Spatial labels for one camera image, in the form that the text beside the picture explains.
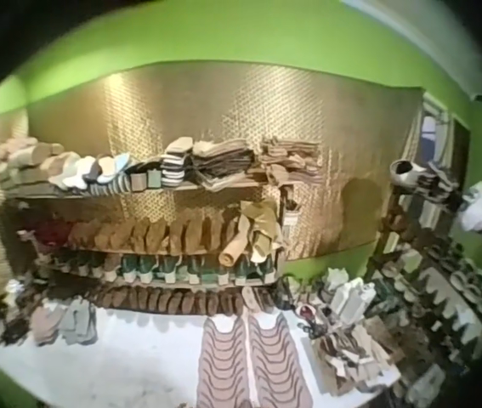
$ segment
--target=ceiling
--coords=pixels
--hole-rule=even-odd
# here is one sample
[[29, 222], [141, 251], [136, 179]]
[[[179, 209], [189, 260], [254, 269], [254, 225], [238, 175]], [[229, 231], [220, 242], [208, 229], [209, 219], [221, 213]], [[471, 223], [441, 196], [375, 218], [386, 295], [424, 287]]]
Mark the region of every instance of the ceiling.
[[470, 97], [482, 95], [482, 51], [439, 0], [342, 0], [419, 47]]

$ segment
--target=shelf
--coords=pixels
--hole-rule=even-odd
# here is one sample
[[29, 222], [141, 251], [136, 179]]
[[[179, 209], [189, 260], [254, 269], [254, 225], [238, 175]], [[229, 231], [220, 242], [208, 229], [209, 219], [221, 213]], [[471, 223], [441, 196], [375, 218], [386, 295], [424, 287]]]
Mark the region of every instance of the shelf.
[[451, 284], [451, 279], [449, 274], [447, 274], [444, 270], [441, 269], [440, 265], [433, 261], [432, 259], [426, 258], [426, 261], [430, 265], [430, 268], [435, 269], [444, 279], [445, 281], [449, 284], [449, 286], [452, 288], [454, 292], [456, 292], [460, 298], [462, 298], [465, 303], [469, 306], [469, 308], [473, 311], [473, 313], [479, 318], [480, 322], [482, 323], [482, 313], [479, 312], [479, 309], [477, 309], [477, 305], [474, 304], [473, 302], [469, 301], [465, 295], [458, 291], [452, 284]]
[[113, 282], [108, 282], [102, 278], [94, 278], [92, 276], [81, 276], [77, 274], [72, 274], [71, 272], [62, 272], [59, 269], [54, 269], [54, 273], [58, 275], [72, 275], [78, 278], [86, 278], [89, 280], [101, 281], [103, 284], [111, 285], [111, 286], [142, 286], [142, 287], [166, 287], [171, 289], [226, 289], [229, 287], [243, 287], [243, 286], [265, 286], [265, 285], [272, 285], [275, 283], [277, 279], [277, 273], [275, 272], [275, 280], [270, 283], [264, 283], [263, 280], [258, 278], [247, 279], [247, 282], [244, 285], [236, 285], [234, 279], [230, 279], [230, 283], [226, 285], [219, 285], [217, 282], [213, 283], [199, 283], [192, 285], [189, 282], [175, 282], [175, 283], [166, 283], [163, 280], [153, 280], [151, 283], [143, 283], [140, 280], [136, 280], [133, 283], [126, 282], [121, 276], [118, 276], [116, 280]]
[[[295, 184], [302, 184], [302, 181], [287, 181], [283, 185], [295, 185]], [[43, 186], [50, 187], [48, 183], [42, 183]], [[254, 187], [262, 187], [265, 185], [272, 185], [269, 182], [263, 181], [256, 181], [250, 178], [245, 180], [237, 181], [233, 184], [228, 185], [224, 189], [220, 190], [228, 190], [228, 189], [245, 189], [245, 188], [254, 188]], [[90, 194], [72, 194], [69, 192], [59, 192], [58, 194], [29, 194], [29, 195], [16, 195], [16, 194], [9, 194], [9, 192], [14, 191], [16, 188], [4, 190], [6, 196], [8, 198], [19, 198], [19, 199], [44, 199], [44, 198], [62, 198], [62, 199], [74, 199], [74, 198], [96, 198], [96, 197], [110, 197], [110, 196], [126, 196], [130, 194], [142, 194], [145, 192], [163, 192], [163, 191], [191, 191], [191, 190], [205, 190], [202, 185], [191, 183], [190, 181], [184, 181], [180, 184], [179, 187], [169, 189], [169, 188], [162, 188], [162, 189], [148, 189], [138, 192], [127, 192], [127, 193], [113, 193], [109, 192], [108, 194], [103, 195], [90, 195]], [[220, 191], [210, 191], [205, 190], [209, 193], [219, 193]]]

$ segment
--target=brown leather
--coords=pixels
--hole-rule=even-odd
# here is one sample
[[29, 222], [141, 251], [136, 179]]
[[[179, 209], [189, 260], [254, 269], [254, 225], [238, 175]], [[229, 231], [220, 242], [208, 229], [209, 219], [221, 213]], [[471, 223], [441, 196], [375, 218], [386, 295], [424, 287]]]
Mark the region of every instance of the brown leather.
[[220, 298], [220, 307], [222, 312], [226, 316], [233, 315], [233, 299], [231, 297], [231, 293], [228, 292], [221, 292], [219, 295]]
[[196, 295], [192, 291], [189, 291], [184, 294], [184, 297], [182, 298], [182, 306], [181, 306], [183, 315], [191, 314], [195, 301], [196, 301]]
[[207, 315], [214, 316], [218, 312], [218, 294], [216, 292], [208, 293]]
[[162, 295], [159, 297], [159, 301], [157, 302], [157, 311], [159, 313], [167, 312], [167, 306], [172, 295], [173, 291], [171, 289], [163, 290]]
[[95, 247], [101, 251], [106, 251], [111, 247], [111, 237], [116, 225], [113, 223], [103, 224], [99, 232], [95, 235]]
[[201, 212], [195, 213], [186, 226], [184, 236], [184, 252], [188, 255], [195, 253], [201, 246], [203, 217]]
[[159, 250], [165, 233], [167, 232], [167, 221], [165, 218], [158, 219], [155, 223], [152, 223], [148, 228], [146, 234], [146, 251], [150, 254], [155, 254]]
[[135, 218], [127, 219], [123, 223], [118, 224], [111, 236], [111, 248], [114, 250], [124, 248], [129, 242], [136, 224], [137, 220]]
[[196, 313], [198, 315], [207, 314], [207, 294], [203, 291], [198, 291], [196, 293]]
[[182, 292], [176, 291], [169, 301], [167, 306], [167, 313], [170, 315], [175, 315], [179, 311], [180, 304], [182, 303]]
[[150, 297], [148, 298], [148, 311], [150, 312], [157, 311], [157, 302], [159, 300], [159, 295], [161, 294], [162, 294], [162, 290], [159, 287], [156, 287], [151, 291]]
[[177, 218], [169, 225], [169, 253], [174, 257], [182, 255], [182, 234], [184, 233], [184, 220]]
[[130, 242], [131, 248], [139, 254], [146, 253], [145, 237], [150, 227], [150, 219], [148, 217], [139, 220], [131, 234]]

